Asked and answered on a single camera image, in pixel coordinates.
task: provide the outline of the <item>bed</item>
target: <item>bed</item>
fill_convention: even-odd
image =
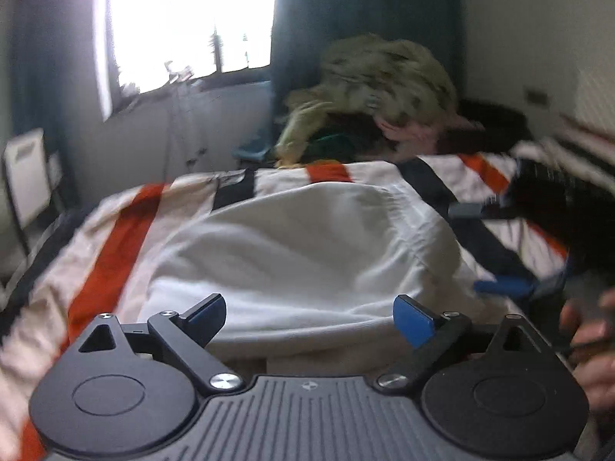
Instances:
[[[32,442],[28,397],[88,322],[102,312],[114,312],[122,323],[141,320],[148,285],[165,245],[190,221],[220,215],[239,203],[256,201],[254,198],[323,182],[405,186],[405,192],[416,195],[449,222],[462,260],[455,275],[467,285],[502,275],[534,282],[559,271],[565,248],[533,224],[522,219],[463,224],[448,220],[449,204],[482,201],[503,191],[515,172],[515,157],[545,160],[548,156],[542,146],[520,143],[510,155],[425,156],[397,167],[384,162],[337,163],[188,175],[170,185],[147,185],[111,196],[95,209],[67,218],[15,283],[1,315],[0,456],[14,459],[23,453],[25,443]],[[499,317],[509,310],[517,309],[498,302],[490,315]],[[273,360],[265,369],[275,369]]]

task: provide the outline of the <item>window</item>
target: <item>window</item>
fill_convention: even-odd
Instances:
[[[110,0],[124,93],[269,64],[274,0]]]

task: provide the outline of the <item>pile of clothes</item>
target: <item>pile of clothes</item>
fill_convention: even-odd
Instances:
[[[446,128],[475,128],[456,114],[457,93],[422,45],[362,35],[332,43],[322,81],[292,91],[276,145],[279,166],[319,159],[398,162],[435,154]]]

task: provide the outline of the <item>striped pillow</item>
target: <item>striped pillow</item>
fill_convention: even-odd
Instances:
[[[563,169],[615,195],[615,139],[563,117],[542,143]]]

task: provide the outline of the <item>curtain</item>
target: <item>curtain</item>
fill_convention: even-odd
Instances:
[[[11,41],[12,118],[14,134],[42,128],[47,154],[58,152],[63,170],[60,194],[78,203],[63,127],[68,75],[67,43],[70,0],[15,0]]]
[[[276,0],[271,41],[276,113],[289,91],[319,82],[320,55],[331,41],[367,32],[428,47],[462,88],[459,0]]]

